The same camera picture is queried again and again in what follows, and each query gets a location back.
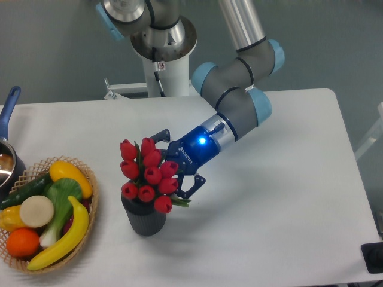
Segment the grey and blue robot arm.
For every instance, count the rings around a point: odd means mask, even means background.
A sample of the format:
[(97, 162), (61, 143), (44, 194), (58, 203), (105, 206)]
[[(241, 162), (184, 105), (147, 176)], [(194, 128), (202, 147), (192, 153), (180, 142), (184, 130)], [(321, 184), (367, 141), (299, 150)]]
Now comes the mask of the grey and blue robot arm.
[(197, 170), (267, 120), (268, 97), (256, 81), (285, 61), (280, 44), (263, 32), (251, 1), (220, 1), (236, 57), (225, 65), (206, 62), (189, 73), (197, 43), (193, 24), (177, 1), (101, 1), (96, 9), (116, 39), (130, 38), (141, 57), (149, 97), (183, 96), (193, 87), (215, 114), (177, 141), (167, 132), (145, 139), (138, 165), (155, 163), (162, 173), (159, 199), (185, 204), (204, 183)]

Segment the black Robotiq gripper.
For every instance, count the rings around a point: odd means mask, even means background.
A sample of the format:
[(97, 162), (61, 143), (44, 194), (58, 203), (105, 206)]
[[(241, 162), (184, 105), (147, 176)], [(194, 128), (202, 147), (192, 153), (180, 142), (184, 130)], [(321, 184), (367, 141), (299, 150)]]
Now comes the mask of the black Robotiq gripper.
[(218, 145), (206, 128), (197, 126), (192, 131), (171, 142), (169, 129), (164, 129), (150, 136), (157, 149), (167, 149), (166, 161), (173, 161), (184, 175), (177, 177), (176, 195), (189, 199), (205, 183), (206, 179), (197, 170), (219, 154)]

